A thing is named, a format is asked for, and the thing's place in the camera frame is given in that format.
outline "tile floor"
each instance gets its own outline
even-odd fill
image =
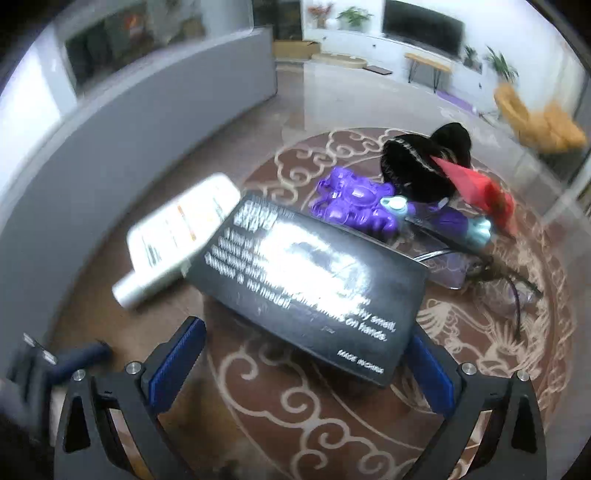
[[[242,115],[189,153],[153,185],[105,239],[63,307],[54,329],[53,349],[104,339],[115,349],[114,367],[121,368],[128,361],[144,359],[157,343],[169,338],[187,315],[202,314],[201,295],[183,283],[172,286],[137,312],[126,312],[116,304],[111,285],[131,269],[125,244],[127,230],[214,172],[222,171],[241,184],[282,147],[331,129],[391,127],[428,135],[442,124],[458,121],[470,132],[473,156],[515,188],[537,214],[543,215],[561,193],[560,185],[528,151],[421,86],[397,83],[364,70],[313,63],[279,65],[277,76],[276,97]],[[560,232],[561,222],[571,226],[574,214],[569,212],[550,229]],[[579,244],[591,238],[587,227],[577,223],[577,228],[581,232]],[[570,245],[571,236],[567,237],[557,241],[558,248]],[[574,265],[586,251],[580,248],[577,255],[570,255],[568,264]],[[243,434],[221,401],[210,401],[215,396],[211,385],[206,360],[200,359],[184,387],[191,395],[180,395],[173,409],[161,416],[173,442],[194,468],[215,469],[229,455],[227,445],[240,450],[237,445],[243,442]],[[190,414],[200,408],[206,411]],[[204,418],[208,419],[207,425],[201,424]],[[191,433],[196,430],[203,432],[199,449],[191,443]],[[256,470],[259,454],[248,447],[245,452],[240,455],[250,456]]]

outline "television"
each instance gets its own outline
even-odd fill
[[[459,57],[464,23],[427,8],[386,0],[382,31],[388,38],[455,59]]]

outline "blue gripper pad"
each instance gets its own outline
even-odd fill
[[[141,387],[155,414],[167,411],[205,346],[205,322],[189,317],[167,343],[145,361]]]
[[[455,409],[456,399],[459,395],[459,382],[454,385],[454,382],[446,374],[444,365],[436,358],[437,354],[432,352],[427,345],[427,342],[431,343],[431,340],[425,339],[426,335],[421,327],[418,325],[414,327],[413,335],[404,353],[404,359],[425,395],[431,410],[447,417]],[[431,346],[432,348],[439,348],[433,343],[431,343]],[[449,359],[457,368],[453,358],[450,356]]]

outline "purple plastic toy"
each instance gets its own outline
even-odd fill
[[[397,220],[380,205],[382,197],[394,195],[389,183],[359,177],[343,167],[335,167],[316,187],[320,198],[310,206],[316,218],[346,225],[374,238],[387,241],[397,233]]]

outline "round rug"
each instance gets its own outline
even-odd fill
[[[381,148],[403,133],[358,128],[308,138],[260,166],[245,189],[307,212],[316,183],[335,166],[380,179]],[[473,165],[507,188],[478,160]],[[490,312],[471,291],[434,283],[428,285],[418,322],[457,362],[472,362],[481,372],[502,377],[528,371],[547,427],[567,384],[574,320],[564,271],[547,235],[535,214],[517,201],[517,244],[499,241],[493,248],[545,293],[524,312],[522,341],[515,341],[512,321]],[[470,211],[461,201],[455,206]],[[204,308],[209,363],[224,402],[273,468],[292,478],[399,477],[441,425],[442,417],[431,412],[403,365],[389,388],[378,388],[244,325],[213,301]],[[466,473],[487,419],[481,415],[453,478]]]

